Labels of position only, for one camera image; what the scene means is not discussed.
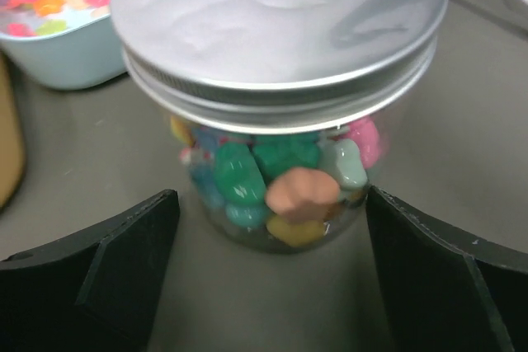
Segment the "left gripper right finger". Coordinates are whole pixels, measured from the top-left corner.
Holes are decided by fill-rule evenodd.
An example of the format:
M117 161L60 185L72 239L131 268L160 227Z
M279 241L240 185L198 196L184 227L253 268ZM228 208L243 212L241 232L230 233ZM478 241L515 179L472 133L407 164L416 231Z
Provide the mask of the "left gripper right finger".
M370 240L397 351L525 351L527 255L377 187Z

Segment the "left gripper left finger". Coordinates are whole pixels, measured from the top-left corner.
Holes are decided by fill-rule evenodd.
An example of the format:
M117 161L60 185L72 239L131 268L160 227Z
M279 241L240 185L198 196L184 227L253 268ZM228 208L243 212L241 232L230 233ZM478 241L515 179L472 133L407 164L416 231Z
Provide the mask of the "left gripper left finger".
M144 351L180 218L164 190L1 262L3 351Z

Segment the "clear plastic jar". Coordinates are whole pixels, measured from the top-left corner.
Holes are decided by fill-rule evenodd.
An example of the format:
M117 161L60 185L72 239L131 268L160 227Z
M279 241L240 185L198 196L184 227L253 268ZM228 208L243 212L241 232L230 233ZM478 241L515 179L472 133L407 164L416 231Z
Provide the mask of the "clear plastic jar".
M365 201L387 148L373 116L283 135L169 120L210 223L261 251L293 253L337 235Z

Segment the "clear round jar lid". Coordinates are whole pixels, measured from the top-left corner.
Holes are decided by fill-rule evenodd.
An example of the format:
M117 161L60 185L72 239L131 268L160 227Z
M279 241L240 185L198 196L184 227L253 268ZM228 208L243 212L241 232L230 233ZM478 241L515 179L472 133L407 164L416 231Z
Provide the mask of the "clear round jar lid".
M448 0L111 0L130 76L212 128L292 134L371 115L428 69Z

